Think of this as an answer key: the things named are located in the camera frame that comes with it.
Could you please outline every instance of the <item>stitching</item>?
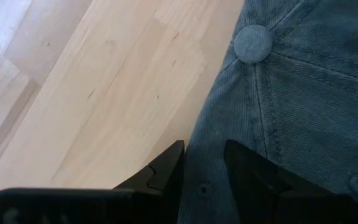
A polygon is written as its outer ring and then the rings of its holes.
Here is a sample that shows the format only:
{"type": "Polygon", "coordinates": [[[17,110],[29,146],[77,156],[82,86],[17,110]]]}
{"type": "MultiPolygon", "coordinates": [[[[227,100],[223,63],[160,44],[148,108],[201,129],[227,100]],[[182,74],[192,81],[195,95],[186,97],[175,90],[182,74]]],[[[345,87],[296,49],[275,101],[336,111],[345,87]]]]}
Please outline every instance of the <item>stitching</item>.
{"type": "Polygon", "coordinates": [[[302,0],[299,0],[296,4],[294,4],[294,6],[293,6],[290,10],[288,10],[288,11],[284,14],[284,16],[283,16],[281,19],[279,19],[279,20],[272,26],[272,28],[271,28],[270,30],[273,30],[278,24],[281,23],[281,21],[283,21],[284,19],[286,19],[286,18],[287,18],[287,15],[291,14],[292,10],[294,10],[294,8],[295,8],[297,5],[299,5],[299,3],[300,3],[301,1],[302,1],[302,0]]]}
{"type": "Polygon", "coordinates": [[[335,56],[332,56],[332,55],[324,54],[324,53],[317,52],[317,51],[314,51],[314,50],[311,50],[311,49],[306,49],[306,48],[303,48],[303,47],[296,47],[296,46],[292,46],[292,45],[288,45],[288,44],[281,44],[281,43],[277,43],[277,44],[285,46],[285,47],[289,47],[289,48],[292,48],[292,49],[302,50],[302,51],[305,51],[305,52],[308,52],[308,53],[318,54],[318,55],[321,55],[321,56],[325,56],[325,57],[337,59],[337,60],[340,60],[340,61],[343,61],[343,62],[358,65],[357,62],[353,62],[353,61],[346,60],[346,59],[343,59],[343,58],[340,58],[340,57],[335,57],[335,56]]]}
{"type": "Polygon", "coordinates": [[[276,10],[273,12],[273,14],[267,19],[267,22],[270,21],[273,17],[275,17],[283,7],[284,4],[282,4],[280,7],[277,7],[276,10]]]}
{"type": "Polygon", "coordinates": [[[275,121],[275,113],[274,113],[274,107],[273,107],[273,97],[272,97],[272,90],[271,90],[272,87],[270,86],[269,70],[267,68],[267,62],[265,64],[265,69],[266,69],[268,97],[270,98],[270,108],[271,108],[272,121],[273,121],[274,142],[275,142],[275,145],[276,145],[275,149],[276,149],[276,153],[277,153],[278,164],[281,165],[282,160],[281,160],[281,156],[280,156],[280,149],[278,148],[278,144],[277,144],[277,125],[276,125],[276,121],[275,121]]]}
{"type": "MultiPolygon", "coordinates": [[[[224,69],[222,69],[218,75],[223,74],[229,67],[233,66],[239,59],[235,58],[228,66],[226,66],[224,69]]],[[[219,83],[217,83],[216,88],[220,88],[224,84],[226,84],[231,78],[235,77],[235,75],[228,75],[228,77],[222,79],[219,83]]]]}
{"type": "Polygon", "coordinates": [[[320,65],[316,65],[316,64],[314,64],[314,63],[305,62],[305,61],[302,61],[302,60],[299,60],[299,59],[295,59],[295,58],[293,58],[293,57],[289,57],[289,56],[287,56],[287,55],[282,55],[282,54],[279,54],[279,53],[277,53],[277,52],[272,52],[271,54],[275,54],[275,55],[278,55],[278,56],[280,56],[280,57],[290,58],[290,59],[292,59],[292,60],[295,60],[295,61],[298,61],[298,62],[301,62],[301,63],[305,63],[305,64],[308,64],[308,65],[313,65],[313,66],[315,66],[315,67],[319,67],[319,68],[322,68],[322,69],[327,70],[327,71],[330,71],[330,72],[340,73],[340,74],[342,74],[342,75],[347,76],[348,78],[355,78],[355,79],[358,80],[358,77],[355,77],[355,76],[350,75],[350,74],[347,74],[347,73],[343,73],[343,72],[338,71],[338,70],[334,70],[334,69],[331,69],[331,68],[324,68],[324,67],[322,67],[322,66],[320,66],[320,65]]]}
{"type": "Polygon", "coordinates": [[[266,147],[266,136],[265,136],[265,124],[264,124],[264,120],[262,118],[262,109],[260,107],[260,98],[259,98],[259,88],[258,88],[258,82],[256,79],[256,64],[254,64],[253,66],[254,68],[254,82],[255,82],[255,89],[256,89],[256,96],[257,96],[257,103],[258,103],[258,109],[259,109],[259,119],[260,119],[260,123],[262,124],[262,136],[263,136],[263,147],[264,147],[264,153],[265,153],[265,157],[269,158],[269,154],[267,153],[267,147],[266,147]]]}
{"type": "Polygon", "coordinates": [[[300,17],[299,19],[296,20],[296,23],[294,24],[293,27],[291,27],[291,28],[290,28],[288,31],[286,31],[284,34],[280,35],[277,39],[282,39],[282,38],[284,38],[286,35],[288,35],[290,32],[292,32],[295,28],[297,28],[297,27],[299,26],[299,23],[300,23],[306,16],[308,16],[308,15],[313,11],[314,8],[315,8],[315,7],[310,7],[309,10],[308,10],[307,12],[305,12],[302,17],[300,17]]]}
{"type": "Polygon", "coordinates": [[[252,113],[251,113],[251,106],[250,106],[250,100],[249,100],[249,90],[250,90],[250,88],[246,88],[246,90],[247,90],[247,108],[248,108],[248,113],[247,114],[249,114],[250,116],[250,122],[249,122],[249,124],[250,124],[250,126],[251,126],[251,133],[253,134],[253,137],[252,137],[252,148],[254,148],[254,150],[256,150],[256,145],[255,145],[255,141],[254,141],[254,139],[256,139],[256,137],[255,137],[255,133],[254,133],[254,121],[253,121],[253,119],[252,119],[252,113]]]}
{"type": "Polygon", "coordinates": [[[229,62],[225,67],[223,67],[222,69],[221,69],[221,71],[223,72],[223,71],[225,71],[227,68],[229,68],[238,58],[237,58],[237,55],[233,52],[233,54],[235,55],[235,57],[233,58],[233,60],[231,61],[231,62],[229,62]]]}
{"type": "MultiPolygon", "coordinates": [[[[305,75],[305,73],[300,73],[300,72],[293,72],[294,74],[298,74],[298,75],[305,75]]],[[[351,92],[351,93],[353,93],[353,94],[357,94],[358,95],[358,91],[357,90],[355,90],[355,89],[352,89],[352,88],[348,88],[348,87],[346,87],[346,86],[344,86],[343,84],[341,84],[341,83],[335,83],[335,82],[331,82],[331,81],[328,81],[328,80],[325,80],[325,79],[322,79],[322,78],[318,78],[318,77],[316,77],[316,76],[313,76],[313,75],[309,75],[309,74],[307,74],[307,76],[308,77],[310,77],[310,78],[312,78],[311,79],[311,81],[312,82],[318,82],[318,83],[324,83],[324,84],[327,84],[327,85],[329,85],[329,86],[331,86],[331,87],[333,87],[333,88],[337,88],[337,89],[340,89],[340,90],[346,90],[346,91],[348,91],[348,92],[351,92]]]]}

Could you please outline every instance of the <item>baseball cap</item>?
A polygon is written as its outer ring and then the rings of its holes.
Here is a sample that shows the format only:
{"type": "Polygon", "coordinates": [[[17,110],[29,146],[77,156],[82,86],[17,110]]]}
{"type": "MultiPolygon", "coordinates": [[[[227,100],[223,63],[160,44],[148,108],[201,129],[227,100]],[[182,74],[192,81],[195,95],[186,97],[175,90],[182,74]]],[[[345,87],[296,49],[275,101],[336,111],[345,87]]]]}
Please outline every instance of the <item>baseball cap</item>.
{"type": "Polygon", "coordinates": [[[358,0],[247,0],[186,152],[179,223],[239,223],[233,139],[358,195],[358,0]]]}

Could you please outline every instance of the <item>black plastic object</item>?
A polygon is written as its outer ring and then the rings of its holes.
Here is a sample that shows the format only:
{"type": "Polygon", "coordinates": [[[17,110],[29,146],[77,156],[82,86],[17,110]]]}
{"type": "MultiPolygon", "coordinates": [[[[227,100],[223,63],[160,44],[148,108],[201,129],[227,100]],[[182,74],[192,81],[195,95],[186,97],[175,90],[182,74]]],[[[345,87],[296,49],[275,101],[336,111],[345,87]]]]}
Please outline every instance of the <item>black plastic object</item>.
{"type": "Polygon", "coordinates": [[[358,223],[358,202],[333,194],[228,140],[229,182],[242,223],[358,223]]]}
{"type": "Polygon", "coordinates": [[[2,190],[0,223],[176,223],[184,147],[175,142],[112,190],[2,190]]]}

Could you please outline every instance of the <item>wooden floor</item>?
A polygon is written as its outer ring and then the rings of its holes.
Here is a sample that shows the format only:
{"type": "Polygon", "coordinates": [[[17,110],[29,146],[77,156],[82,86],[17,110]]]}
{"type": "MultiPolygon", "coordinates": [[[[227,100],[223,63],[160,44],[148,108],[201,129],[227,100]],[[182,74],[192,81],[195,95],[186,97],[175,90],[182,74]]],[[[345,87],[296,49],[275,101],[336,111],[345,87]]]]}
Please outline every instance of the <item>wooden floor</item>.
{"type": "Polygon", "coordinates": [[[188,139],[243,0],[0,0],[0,189],[110,189],[188,139]]]}

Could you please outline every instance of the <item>cap seam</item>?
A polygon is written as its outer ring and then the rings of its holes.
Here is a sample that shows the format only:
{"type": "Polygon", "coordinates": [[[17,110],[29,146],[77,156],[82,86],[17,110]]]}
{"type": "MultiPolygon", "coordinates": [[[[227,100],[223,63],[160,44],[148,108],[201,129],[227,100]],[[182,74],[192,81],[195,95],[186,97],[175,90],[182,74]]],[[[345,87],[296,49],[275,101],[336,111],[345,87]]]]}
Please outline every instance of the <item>cap seam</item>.
{"type": "Polygon", "coordinates": [[[280,53],[278,53],[278,52],[271,52],[271,54],[278,55],[278,56],[280,56],[280,57],[289,58],[289,59],[292,59],[292,60],[294,60],[294,61],[301,62],[301,63],[305,63],[305,64],[308,64],[308,65],[313,65],[313,66],[315,66],[315,67],[322,68],[322,69],[325,69],[325,70],[328,70],[328,71],[340,73],[340,74],[342,74],[342,75],[344,75],[344,76],[347,76],[347,77],[349,77],[349,78],[354,78],[354,79],[358,80],[358,77],[352,76],[352,75],[350,75],[350,74],[343,73],[343,72],[340,72],[340,71],[337,71],[337,70],[333,70],[333,69],[331,69],[331,68],[326,68],[326,67],[323,67],[323,66],[320,66],[320,65],[316,65],[316,64],[314,64],[314,63],[306,62],[306,61],[304,61],[304,60],[296,59],[296,58],[293,58],[293,57],[290,57],[290,56],[287,56],[287,55],[282,55],[282,54],[280,54],[280,53]]]}
{"type": "Polygon", "coordinates": [[[277,43],[277,42],[274,43],[274,44],[278,44],[278,45],[282,45],[282,46],[285,46],[285,47],[289,47],[289,48],[301,50],[301,51],[308,52],[308,53],[318,54],[318,55],[321,55],[321,56],[325,56],[325,57],[337,59],[337,60],[340,60],[340,61],[343,61],[343,62],[347,62],[347,63],[351,63],[351,64],[353,64],[353,65],[357,65],[357,66],[358,66],[358,63],[357,63],[357,62],[353,62],[353,61],[346,60],[346,59],[343,59],[343,58],[340,58],[340,57],[335,57],[335,56],[332,56],[332,55],[324,54],[324,53],[322,53],[322,52],[317,52],[317,51],[314,51],[314,50],[311,50],[311,49],[306,49],[306,48],[303,48],[303,47],[297,47],[297,46],[288,45],[288,44],[283,44],[283,43],[277,43]]]}
{"type": "MultiPolygon", "coordinates": [[[[248,89],[248,92],[246,93],[247,94],[247,109],[249,111],[249,114],[251,114],[251,105],[250,105],[250,99],[249,99],[249,90],[250,88],[247,88],[248,89]]],[[[249,122],[249,125],[251,127],[251,135],[252,135],[252,139],[255,139],[255,131],[254,131],[254,122],[252,121],[252,115],[249,115],[250,116],[250,122],[249,122]]],[[[251,141],[251,147],[253,150],[256,150],[256,145],[255,145],[255,141],[251,141]]]]}
{"type": "MultiPolygon", "coordinates": [[[[267,22],[269,22],[272,18],[274,18],[277,14],[278,14],[278,12],[279,11],[281,11],[281,9],[284,7],[284,4],[282,4],[280,7],[278,7],[275,11],[274,11],[274,13],[267,19],[267,22]]],[[[273,27],[275,27],[279,22],[280,22],[281,20],[279,20],[279,21],[277,21],[273,26],[272,26],[272,29],[273,29],[273,27]]]]}
{"type": "Polygon", "coordinates": [[[258,86],[258,81],[256,79],[256,75],[257,75],[257,72],[256,72],[256,64],[253,64],[252,65],[252,70],[253,70],[253,74],[252,74],[252,77],[254,78],[254,82],[255,82],[255,90],[256,90],[256,96],[257,96],[257,103],[258,103],[258,110],[259,110],[259,119],[260,119],[260,123],[262,124],[261,127],[262,127],[262,135],[263,135],[263,149],[264,149],[264,153],[265,153],[265,156],[267,159],[269,159],[269,154],[268,154],[268,151],[267,151],[267,144],[266,144],[266,134],[265,134],[265,121],[263,120],[263,116],[262,116],[262,109],[261,109],[261,105],[260,105],[260,96],[259,96],[259,86],[258,86]]]}
{"type": "MultiPolygon", "coordinates": [[[[238,59],[237,57],[233,59],[233,61],[228,65],[226,66],[224,69],[222,69],[218,76],[223,74],[229,67],[233,66],[236,62],[238,62],[240,59],[238,59]]],[[[220,88],[221,86],[225,85],[231,78],[233,78],[234,75],[228,75],[228,77],[222,79],[219,83],[217,83],[216,87],[215,88],[220,88]]]]}
{"type": "MultiPolygon", "coordinates": [[[[279,19],[275,24],[272,24],[272,27],[269,30],[273,30],[279,23],[281,23],[281,21],[283,21],[285,18],[290,16],[292,14],[292,12],[297,9],[297,6],[302,4],[302,1],[304,1],[304,0],[299,0],[296,4],[294,4],[294,6],[281,19],[279,19]]],[[[273,19],[279,11],[280,10],[275,11],[274,14],[269,17],[268,21],[273,19]]]]}
{"type": "Polygon", "coordinates": [[[269,102],[270,102],[270,114],[272,115],[275,152],[277,153],[278,165],[282,166],[283,161],[282,161],[280,149],[278,148],[277,124],[276,124],[276,119],[275,119],[275,111],[274,111],[274,104],[273,104],[273,97],[272,97],[272,87],[270,85],[269,70],[267,68],[267,62],[265,62],[265,72],[266,72],[266,81],[267,81],[267,91],[268,91],[268,97],[269,97],[269,102]]]}
{"type": "MultiPolygon", "coordinates": [[[[291,11],[286,15],[284,16],[280,21],[278,21],[274,27],[272,27],[272,30],[277,26],[279,25],[279,23],[281,23],[283,20],[285,20],[286,18],[290,17],[296,10],[298,10],[298,8],[304,3],[305,0],[300,0],[298,2],[298,4],[296,4],[292,9],[291,11]]],[[[308,16],[311,12],[313,12],[313,10],[315,9],[315,7],[321,2],[322,0],[316,0],[315,4],[314,4],[314,7],[310,7],[307,9],[307,11],[303,14],[302,17],[300,17],[299,19],[296,19],[296,22],[294,24],[294,26],[290,27],[288,31],[282,33],[280,36],[277,37],[278,40],[282,39],[282,38],[285,38],[286,36],[289,35],[289,33],[291,33],[294,29],[296,29],[299,24],[303,21],[303,19],[308,16]]]]}
{"type": "MultiPolygon", "coordinates": [[[[274,53],[274,54],[275,54],[275,55],[278,55],[278,56],[281,56],[281,57],[290,58],[290,59],[295,60],[295,61],[297,61],[297,62],[301,62],[301,63],[305,63],[305,64],[309,64],[309,65],[314,65],[314,66],[316,66],[316,67],[319,67],[319,68],[322,68],[322,69],[325,69],[325,70],[328,70],[328,71],[340,73],[340,74],[345,75],[345,76],[350,77],[350,78],[356,78],[356,77],[352,77],[352,76],[343,74],[343,73],[341,73],[341,72],[337,72],[337,71],[334,71],[334,70],[330,70],[330,69],[327,69],[327,68],[320,67],[320,66],[315,65],[315,64],[312,64],[312,63],[308,63],[308,62],[304,62],[304,61],[301,61],[301,60],[297,60],[297,59],[294,59],[294,58],[291,58],[291,57],[287,57],[287,56],[284,56],[284,55],[280,55],[280,54],[278,54],[278,53],[274,53]]],[[[358,95],[358,91],[353,90],[352,88],[347,88],[347,87],[344,87],[344,86],[341,86],[341,85],[336,85],[334,82],[331,82],[331,81],[329,81],[329,80],[323,80],[323,79],[318,78],[318,77],[313,77],[313,78],[311,79],[311,81],[312,81],[312,82],[318,82],[318,83],[324,83],[324,84],[329,85],[329,86],[331,86],[331,87],[333,87],[333,88],[335,88],[335,89],[338,89],[338,90],[346,90],[346,91],[351,92],[351,93],[353,93],[353,94],[355,94],[355,95],[358,95]]]]}

